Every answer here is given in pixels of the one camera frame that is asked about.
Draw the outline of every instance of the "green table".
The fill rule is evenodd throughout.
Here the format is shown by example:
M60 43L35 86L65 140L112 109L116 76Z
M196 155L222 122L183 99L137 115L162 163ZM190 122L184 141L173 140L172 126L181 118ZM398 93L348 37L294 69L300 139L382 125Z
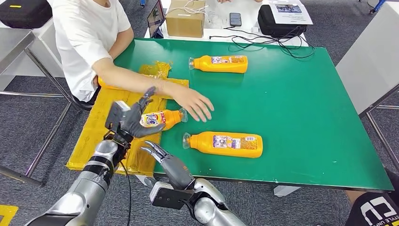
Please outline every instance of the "green table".
M296 53L307 55L309 47ZM190 71L188 59L202 55L246 55L242 74ZM215 106L212 120L175 125L162 133L161 146L178 156L193 175L278 185L328 186L368 191L393 190L371 141L325 48L298 60L274 45L246 50L233 43L135 41L118 57L119 66L137 71L154 61L173 62L169 78L190 87ZM167 109L178 109L168 101ZM185 132L254 133L263 138L259 158L238 158L184 150ZM162 173L157 165L155 173Z

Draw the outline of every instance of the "yellow plastic bag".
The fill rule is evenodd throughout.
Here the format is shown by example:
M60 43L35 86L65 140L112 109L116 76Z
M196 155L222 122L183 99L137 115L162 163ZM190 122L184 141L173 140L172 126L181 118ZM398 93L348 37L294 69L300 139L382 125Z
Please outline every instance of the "yellow plastic bag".
M158 71L155 72L150 66L142 66L147 72L155 73L153 75L162 76L166 79L170 69L169 64L157 62ZM172 82L177 82L188 87L188 80L168 79ZM94 149L98 143L103 139L104 134L108 131L105 128L105 120L108 112L114 101L123 100L127 105L131 106L141 98L142 94L132 93L125 90L118 89L101 89L97 100L90 111L90 115L83 127L82 133L76 143L76 146L66 163L66 166L71 170L82 170L84 165L94 153ZM151 113L166 108L166 100L160 96L153 96L153 101L147 106L144 113ZM131 148L128 150L127 157L122 162L126 166L129 174L140 174L152 176L155 166L154 158L148 153L139 150L143 141L150 140L155 143L160 142L161 133L146 136L144 138L135 138L131 143ZM124 174L123 168L120 167L117 173Z

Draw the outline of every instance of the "cardboard box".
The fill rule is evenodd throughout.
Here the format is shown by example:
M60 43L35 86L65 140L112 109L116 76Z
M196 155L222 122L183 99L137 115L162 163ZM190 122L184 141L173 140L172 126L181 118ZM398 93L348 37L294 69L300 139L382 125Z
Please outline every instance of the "cardboard box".
M190 14L182 8L188 0L172 0L170 10L166 14L166 27L168 34L171 36L202 38L204 35L205 14ZM187 7L191 9L199 9L205 6L204 0L191 1Z

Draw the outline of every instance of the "gray carpet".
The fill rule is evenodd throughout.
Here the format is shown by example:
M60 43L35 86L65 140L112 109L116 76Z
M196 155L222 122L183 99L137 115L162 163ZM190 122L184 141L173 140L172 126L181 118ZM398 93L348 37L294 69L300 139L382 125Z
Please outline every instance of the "gray carpet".
M136 37L143 37L145 18L155 0L147 1L144 9L138 1L122 0ZM369 6L357 0L303 0L315 25L306 32L307 40L315 46L327 48L335 64L339 62L369 21ZM7 90L25 92L56 92L45 78L16 77ZM390 104L399 104L399 96ZM0 164L24 172L40 149L45 137L63 110L62 99L0 96ZM380 123L392 148L399 151L399 112L375 110L374 117ZM43 188L24 185L0 176L0 204L15 205L19 210L11 222L20 226L29 219L46 211L58 200L74 181L78 172L68 170L67 162L88 113L73 109L67 113L55 139L45 153L33 177L45 179ZM370 127L363 120L373 144L386 167L394 167ZM131 225L136 226L192 226L197 225L186 209L167 210L150 205L149 189L136 178L132 179L134 191ZM278 198L273 186L250 183L212 181L226 196L233 211L250 226L341 226L350 211L343 191L319 188L301 188L295 194ZM116 175L110 192L102 205L95 225L125 225L128 216L128 183L125 177Z

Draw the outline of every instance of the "white t-shirt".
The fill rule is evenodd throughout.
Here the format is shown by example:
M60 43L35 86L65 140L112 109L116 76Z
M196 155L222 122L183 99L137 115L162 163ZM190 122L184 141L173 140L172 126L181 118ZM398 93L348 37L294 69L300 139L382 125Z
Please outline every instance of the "white t-shirt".
M52 4L56 44L72 94L89 101L97 85L92 65L112 58L108 51L119 32L131 27L118 0L105 8L93 0L55 0Z

